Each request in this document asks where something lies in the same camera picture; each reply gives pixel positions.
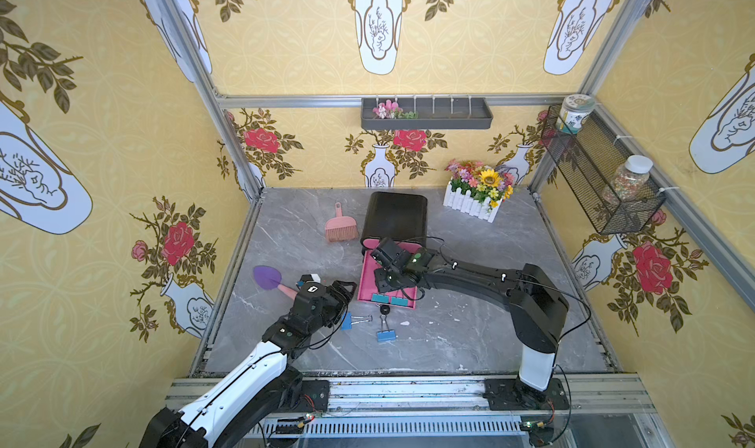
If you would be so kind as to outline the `teal binder clip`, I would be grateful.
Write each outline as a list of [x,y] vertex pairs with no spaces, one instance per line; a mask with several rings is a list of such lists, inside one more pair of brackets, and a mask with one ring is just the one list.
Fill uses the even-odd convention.
[[409,301],[407,299],[399,298],[395,296],[390,298],[390,303],[393,306],[399,306],[399,307],[405,307],[405,308],[408,308],[410,306]]
[[381,295],[381,294],[373,294],[371,296],[371,301],[374,303],[379,303],[381,305],[388,305],[390,303],[390,296]]

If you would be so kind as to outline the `blue binder clip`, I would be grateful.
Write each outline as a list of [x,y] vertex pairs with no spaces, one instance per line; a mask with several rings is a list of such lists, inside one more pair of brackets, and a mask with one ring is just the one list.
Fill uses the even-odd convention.
[[379,321],[381,322],[381,328],[376,334],[377,342],[387,343],[387,342],[395,341],[396,333],[393,329],[389,327],[389,323],[387,322],[387,316],[382,314],[381,317],[379,318]]
[[341,329],[350,330],[355,325],[371,323],[373,320],[373,316],[355,316],[355,314],[352,314],[352,312],[346,312],[346,315],[344,316],[343,322],[341,324]]

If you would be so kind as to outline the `black drawer cabinet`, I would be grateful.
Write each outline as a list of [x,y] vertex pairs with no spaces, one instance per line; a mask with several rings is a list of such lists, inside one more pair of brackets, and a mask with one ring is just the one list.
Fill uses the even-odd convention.
[[383,238],[425,247],[428,200],[424,196],[391,192],[371,194],[360,242],[374,248]]

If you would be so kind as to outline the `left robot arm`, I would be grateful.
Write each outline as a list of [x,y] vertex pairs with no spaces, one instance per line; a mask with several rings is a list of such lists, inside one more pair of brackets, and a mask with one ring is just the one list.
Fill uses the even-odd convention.
[[292,307],[269,326],[253,352],[217,385],[179,411],[161,409],[147,424],[142,447],[232,447],[269,414],[294,408],[303,375],[292,363],[321,329],[336,332],[358,284],[303,281]]

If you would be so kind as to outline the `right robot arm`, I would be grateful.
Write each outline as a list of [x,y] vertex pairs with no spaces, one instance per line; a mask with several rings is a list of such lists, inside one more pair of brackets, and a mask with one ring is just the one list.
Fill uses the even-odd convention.
[[543,269],[532,263],[504,269],[468,263],[440,250],[403,249],[385,238],[370,256],[377,263],[375,281],[381,293],[446,290],[498,306],[509,313],[522,345],[518,381],[532,391],[549,387],[570,310],[570,294],[556,288]]

